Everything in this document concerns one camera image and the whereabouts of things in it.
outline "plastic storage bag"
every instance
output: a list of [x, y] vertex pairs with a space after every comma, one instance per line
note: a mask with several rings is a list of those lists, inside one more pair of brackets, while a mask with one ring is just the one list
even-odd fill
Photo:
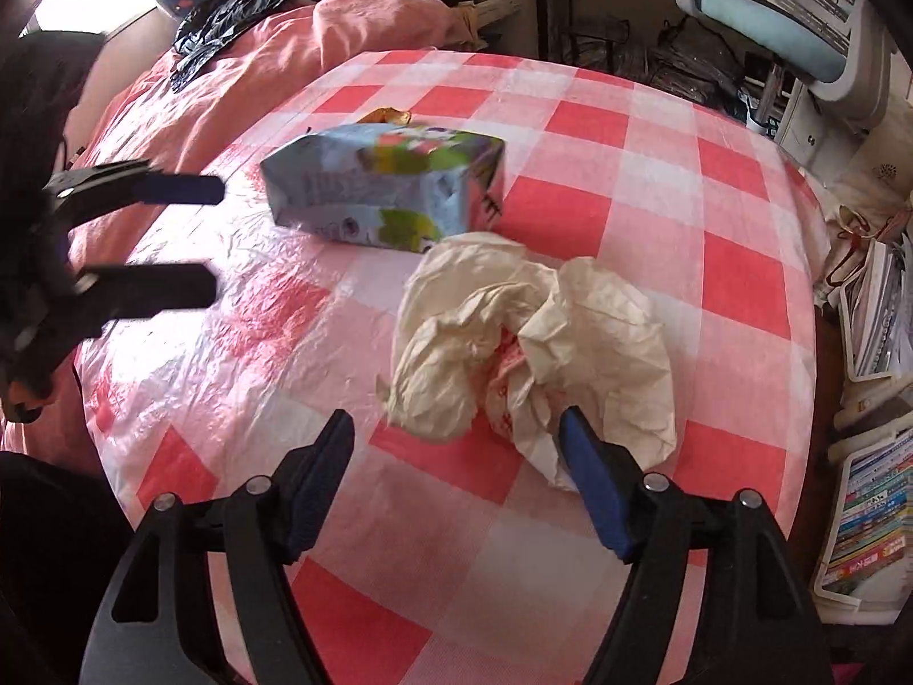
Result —
[[642, 469], [676, 446], [662, 325], [647, 297], [591, 257], [554, 270], [491, 233], [444, 240], [406, 284], [378, 381], [391, 425], [449, 442], [482, 407], [549, 483], [573, 489], [554, 439], [576, 404]]

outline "pink comforter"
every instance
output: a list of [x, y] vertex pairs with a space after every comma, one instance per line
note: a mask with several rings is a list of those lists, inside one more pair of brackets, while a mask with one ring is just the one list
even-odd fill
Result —
[[[163, 170], [201, 172], [259, 118], [355, 54], [470, 42], [456, 10], [436, 0], [323, 0], [277, 13], [213, 59], [183, 91], [161, 59], [111, 101], [80, 166], [152, 159]], [[161, 213], [134, 206], [74, 235], [75, 267], [121, 263]]]

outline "plastic sheet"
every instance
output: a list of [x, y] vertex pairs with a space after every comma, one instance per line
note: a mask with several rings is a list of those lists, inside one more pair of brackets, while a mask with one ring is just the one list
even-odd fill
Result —
[[[705, 496], [755, 486], [788, 530], [814, 397], [814, 198], [744, 127], [553, 63], [361, 54], [274, 110], [210, 167], [228, 178], [225, 201], [166, 209], [131, 256], [206, 260], [222, 296], [86, 343], [88, 428], [136, 523], [160, 492], [199, 501], [271, 473], [346, 409], [352, 464], [317, 545], [289, 570], [334, 682], [582, 680], [627, 570], [579, 498], [551, 489], [484, 419], [446, 446], [381, 420], [375, 380], [390, 382], [396, 312], [421, 257], [324, 242], [269, 215], [259, 160], [391, 104], [505, 139], [499, 233], [546, 261], [596, 256], [655, 305], [679, 444], [659, 470]], [[662, 683], [683, 673], [702, 577], [689, 565]], [[249, 676], [220, 562], [213, 580], [229, 656]]]

